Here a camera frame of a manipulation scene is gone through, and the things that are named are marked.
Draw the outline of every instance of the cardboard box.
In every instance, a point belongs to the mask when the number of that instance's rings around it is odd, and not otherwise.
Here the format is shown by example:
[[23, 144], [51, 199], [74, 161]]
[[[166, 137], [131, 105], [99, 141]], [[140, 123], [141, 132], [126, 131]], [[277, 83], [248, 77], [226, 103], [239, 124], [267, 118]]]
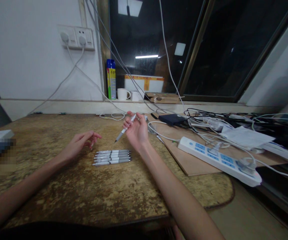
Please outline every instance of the cardboard box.
[[179, 103], [179, 96], [174, 93], [151, 93], [146, 92], [149, 100], [153, 103]]

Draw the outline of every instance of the gray pen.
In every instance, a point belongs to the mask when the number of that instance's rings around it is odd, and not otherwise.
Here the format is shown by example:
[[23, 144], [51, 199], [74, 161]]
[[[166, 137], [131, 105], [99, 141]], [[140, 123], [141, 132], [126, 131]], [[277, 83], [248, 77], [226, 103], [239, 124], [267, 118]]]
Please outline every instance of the gray pen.
[[119, 154], [119, 155], [99, 155], [95, 156], [94, 159], [108, 158], [108, 157], [129, 157], [130, 154]]
[[93, 164], [93, 166], [117, 164], [117, 163], [124, 163], [124, 162], [130, 162], [130, 161], [131, 161], [131, 159], [124, 159], [124, 160], [119, 160], [119, 161], [96, 162], [96, 163]]
[[107, 151], [99, 151], [96, 152], [97, 154], [101, 154], [101, 153], [119, 153], [119, 152], [131, 152], [131, 150], [128, 149], [122, 149], [122, 150], [107, 150]]
[[115, 158], [100, 158], [100, 159], [95, 159], [94, 162], [104, 162], [104, 161], [120, 161], [120, 160], [131, 160], [132, 157], [115, 157]]
[[[131, 121], [133, 122], [133, 121], [135, 120], [135, 118], [136, 118], [136, 114], [134, 114], [134, 116], [132, 116]], [[128, 129], [128, 128], [124, 128], [124, 129], [121, 131], [121, 133], [120, 133], [120, 134], [118, 135], [118, 137], [116, 138], [115, 142], [117, 142], [117, 141], [123, 136], [124, 132], [126, 132], [127, 129]]]

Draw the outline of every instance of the row of pens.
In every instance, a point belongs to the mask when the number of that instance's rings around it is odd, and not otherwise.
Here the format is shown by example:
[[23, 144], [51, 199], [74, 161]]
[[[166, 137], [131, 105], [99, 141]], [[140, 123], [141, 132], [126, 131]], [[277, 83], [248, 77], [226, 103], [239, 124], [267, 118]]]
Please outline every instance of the row of pens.
[[131, 154], [132, 151], [127, 149], [99, 151], [96, 152], [93, 166], [130, 162], [132, 160]]

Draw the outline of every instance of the wall outlet panel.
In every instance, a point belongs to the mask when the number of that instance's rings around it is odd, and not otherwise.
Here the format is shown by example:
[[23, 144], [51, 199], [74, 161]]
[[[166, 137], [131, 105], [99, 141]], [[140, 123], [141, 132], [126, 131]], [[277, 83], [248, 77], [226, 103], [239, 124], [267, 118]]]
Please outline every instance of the wall outlet panel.
[[90, 28], [72, 27], [65, 25], [57, 25], [58, 36], [63, 47], [66, 47], [65, 42], [61, 38], [61, 33], [64, 32], [69, 36], [68, 47], [70, 49], [82, 49], [83, 47], [79, 43], [79, 37], [82, 36], [86, 40], [86, 46], [84, 50], [94, 51], [94, 38], [93, 31]]
[[204, 162], [222, 170], [223, 172], [239, 179], [248, 186], [255, 187], [260, 185], [262, 179], [255, 171], [253, 175], [247, 175], [240, 170], [236, 159], [231, 158], [222, 153], [213, 154], [210, 152], [211, 148], [197, 143], [189, 138], [182, 137], [177, 146], [179, 149], [189, 153]]
[[61, 33], [62, 32], [66, 33], [68, 35], [68, 38], [69, 38], [68, 47], [69, 48], [78, 48], [74, 27], [64, 26], [64, 25], [57, 25], [57, 31], [58, 31], [58, 36], [60, 38], [61, 44], [64, 47], [66, 47], [66, 44], [63, 42], [63, 40], [61, 38]]
[[79, 43], [79, 37], [82, 36], [86, 39], [85, 50], [95, 50], [93, 41], [93, 31], [90, 28], [75, 27], [75, 34], [78, 43], [78, 47], [82, 48]]

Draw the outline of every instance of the wooden desk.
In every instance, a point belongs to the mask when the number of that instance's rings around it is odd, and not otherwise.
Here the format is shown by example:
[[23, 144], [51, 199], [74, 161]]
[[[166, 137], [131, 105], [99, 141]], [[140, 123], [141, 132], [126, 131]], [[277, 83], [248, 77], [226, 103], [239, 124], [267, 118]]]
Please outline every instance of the wooden desk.
[[[122, 121], [93, 115], [30, 115], [0, 130], [11, 129], [16, 138], [16, 171], [0, 182], [0, 194], [55, 157], [76, 133], [94, 130], [103, 136], [91, 152], [85, 148], [79, 161], [54, 176], [7, 222], [13, 227], [34, 221], [59, 221], [112, 226], [169, 216], [169, 210], [148, 169], [133, 151], [133, 161], [92, 166], [96, 151], [132, 149], [126, 136], [114, 144]], [[187, 177], [166, 147], [154, 135], [150, 142], [173, 173], [205, 208], [230, 202], [234, 196], [224, 173]]]

